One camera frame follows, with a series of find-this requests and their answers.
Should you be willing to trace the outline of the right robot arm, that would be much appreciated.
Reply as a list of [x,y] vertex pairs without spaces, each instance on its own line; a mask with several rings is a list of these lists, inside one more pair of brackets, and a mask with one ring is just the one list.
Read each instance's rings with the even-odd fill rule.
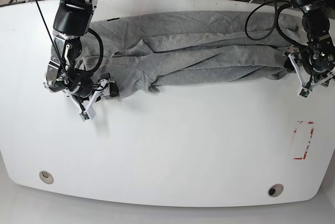
[[[98,0],[60,0],[51,37],[53,55],[48,64],[44,86],[55,93],[65,92],[79,109],[83,120],[92,119],[93,104],[103,96],[118,96],[118,87],[108,73],[98,81],[91,80],[99,69],[104,54],[101,37],[89,28]],[[81,37],[86,33],[98,41],[98,61],[90,69],[76,67],[76,59],[81,55]]]

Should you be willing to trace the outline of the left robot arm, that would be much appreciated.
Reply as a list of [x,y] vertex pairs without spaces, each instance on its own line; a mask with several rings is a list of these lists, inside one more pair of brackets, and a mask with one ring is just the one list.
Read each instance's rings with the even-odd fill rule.
[[299,53],[291,53],[288,59],[294,67],[301,87],[299,95],[307,98],[318,85],[327,86],[334,78],[334,43],[331,39],[327,9],[334,7],[334,0],[289,0],[279,11],[293,7],[303,13],[302,26],[307,34],[307,45],[294,40],[291,44]]

